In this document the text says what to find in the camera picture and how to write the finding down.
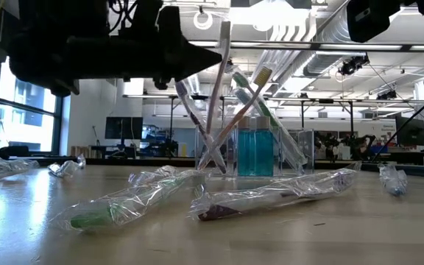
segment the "monitor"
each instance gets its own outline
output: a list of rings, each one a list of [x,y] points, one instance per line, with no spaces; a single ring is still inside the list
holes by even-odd
[[[144,118],[139,117],[107,117],[106,139],[141,139]]]
[[[409,118],[402,116],[395,117],[395,126],[397,130]],[[397,134],[397,143],[402,145],[417,145],[424,146],[424,121],[420,119],[412,119],[402,130]]]

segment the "wooden table surface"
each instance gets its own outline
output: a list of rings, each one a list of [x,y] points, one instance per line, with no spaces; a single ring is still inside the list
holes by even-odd
[[[338,197],[252,216],[195,222],[186,189],[112,233],[49,224],[70,205],[126,188],[140,170],[152,168],[87,166],[70,180],[39,169],[0,180],[0,264],[424,264],[421,177],[409,177],[401,199],[361,172]]]

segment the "window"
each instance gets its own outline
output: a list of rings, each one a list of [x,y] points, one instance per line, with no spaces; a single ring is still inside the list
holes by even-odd
[[[54,117],[0,104],[0,148],[29,147],[33,152],[50,152]]]
[[[9,68],[9,59],[1,64],[0,99],[55,112],[55,99],[47,88],[17,79]]]

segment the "clear acrylic holder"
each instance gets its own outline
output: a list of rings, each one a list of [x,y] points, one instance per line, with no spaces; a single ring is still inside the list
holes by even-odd
[[[214,140],[216,136],[220,133],[221,129],[213,130],[212,136]],[[296,171],[293,170],[290,165],[285,161],[284,151],[283,151],[283,141],[281,139],[282,133],[280,130],[271,130],[274,136],[274,169],[273,169],[273,177],[296,177],[302,174],[313,174],[314,173],[314,131],[313,130],[299,130],[290,132],[292,138],[297,142],[300,150],[304,153],[307,158],[307,164],[303,166],[302,170]],[[213,172],[213,175],[221,175],[225,177],[261,177],[258,175],[250,175],[250,176],[239,176],[238,174],[238,130],[232,130],[227,139],[224,141],[222,146],[220,147],[220,152],[224,159],[224,162],[227,167],[227,174],[222,175],[217,169],[216,172]],[[199,162],[203,155],[208,151],[200,131],[196,129],[196,144],[195,144],[195,166],[198,169]],[[215,163],[211,161],[208,164],[208,168],[214,167]]]

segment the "ceiling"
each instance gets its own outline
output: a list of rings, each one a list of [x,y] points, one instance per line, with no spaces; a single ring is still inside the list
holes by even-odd
[[[323,26],[324,21],[343,2],[344,0],[327,0],[328,8],[317,12],[317,28],[322,27],[322,30],[325,30]],[[223,17],[214,15],[212,26],[207,30],[197,29],[194,26],[195,10],[197,10],[196,7],[181,7],[181,27],[183,34],[189,40],[217,41],[219,39],[221,21],[223,17],[227,16],[228,9],[217,8],[215,11],[222,14]],[[259,32],[251,25],[234,25],[232,29],[232,40],[269,40],[271,34],[271,29],[266,32]],[[394,18],[387,31],[373,38],[370,43],[424,43],[424,16],[419,15],[418,12],[414,12],[412,8],[407,8]],[[230,51],[230,58],[232,58],[233,63],[238,65],[242,71],[250,74],[255,70],[262,54],[263,51],[257,49],[233,49]],[[384,86],[386,88],[386,82],[388,82],[393,88],[396,88],[398,95],[402,98],[409,99],[413,97],[413,82],[423,78],[424,75],[423,53],[371,52],[368,54],[368,57],[370,59],[370,65],[373,68],[365,66],[363,69],[357,71],[355,75],[342,81],[342,77],[336,73],[341,63],[336,64],[328,72],[303,88],[303,92],[306,92],[311,98],[336,99],[344,97],[348,99],[375,99],[377,92],[383,90]],[[210,87],[215,83],[217,68],[217,66],[214,66],[198,73],[201,87],[202,85]],[[222,83],[230,87],[230,76],[227,74],[224,75]],[[151,80],[146,80],[145,90],[149,94],[175,93],[174,83],[170,84],[170,89],[167,91],[158,91]],[[296,96],[295,93],[279,92],[277,85],[273,85],[267,92],[267,96]],[[154,100],[152,99],[144,100],[144,104],[152,104],[153,102]],[[169,99],[157,99],[155,103],[157,105],[170,105],[171,101]]]

